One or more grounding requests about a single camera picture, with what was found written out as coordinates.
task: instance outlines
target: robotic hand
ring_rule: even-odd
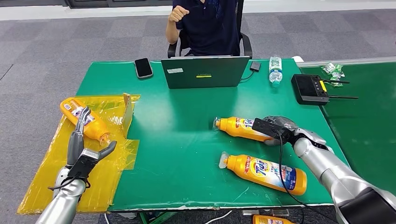
[[[396,197],[363,180],[316,133],[285,117],[256,118],[253,130],[293,146],[334,202],[340,224],[396,224]]]
[[[88,175],[95,165],[115,149],[116,141],[100,152],[84,148],[84,124],[91,110],[86,107],[81,111],[76,129],[71,133],[67,149],[67,164],[58,172],[55,185],[49,188],[54,191],[53,200],[40,215],[36,224],[71,224],[77,203],[84,193]]]

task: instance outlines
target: candy wrapper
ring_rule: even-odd
[[[330,76],[330,80],[339,81],[341,77],[345,77],[345,74],[342,72],[342,66],[343,65],[341,64],[328,63],[326,66],[323,66],[322,69],[323,71],[325,71],[327,75]],[[334,87],[343,86],[341,83],[329,83],[329,84]]]

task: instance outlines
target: orange bottle on floor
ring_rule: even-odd
[[[62,113],[74,124],[77,124],[79,113],[86,105],[77,98],[70,97],[60,104]],[[87,121],[84,124],[84,134],[90,139],[96,139],[101,145],[110,143],[110,132],[107,130],[106,123],[91,110]]]
[[[294,223],[284,218],[254,215],[253,224],[294,224]]]

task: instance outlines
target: person's arm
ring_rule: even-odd
[[[182,18],[190,13],[181,6],[176,6],[168,16],[168,23],[166,25],[165,36],[170,44],[177,42],[180,30],[177,29],[176,23],[180,22]]]

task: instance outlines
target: green table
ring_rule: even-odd
[[[304,74],[326,77],[320,66],[300,63]],[[324,115],[351,168],[373,185],[396,194],[392,178],[396,158],[396,57],[335,61],[343,64],[351,83],[328,87],[332,95],[358,96],[358,100],[331,99]]]
[[[96,62],[90,66],[78,96],[141,94],[134,108],[128,138],[139,139],[133,170],[122,172],[110,211],[183,210],[212,208],[277,207],[296,205],[286,193],[237,177],[219,169],[222,151],[278,161],[279,148],[254,140],[234,138],[212,130],[216,116],[263,118],[283,115],[327,140],[346,161],[322,112],[317,106],[299,105],[290,79],[300,73],[292,59],[283,60],[284,81],[273,89],[268,81],[268,60],[250,80],[230,88],[170,90],[160,62],[152,62],[154,76],[139,80],[131,62]],[[244,77],[250,74],[248,68]],[[290,145],[285,165],[307,173],[308,189],[298,198],[308,204],[332,201]]]

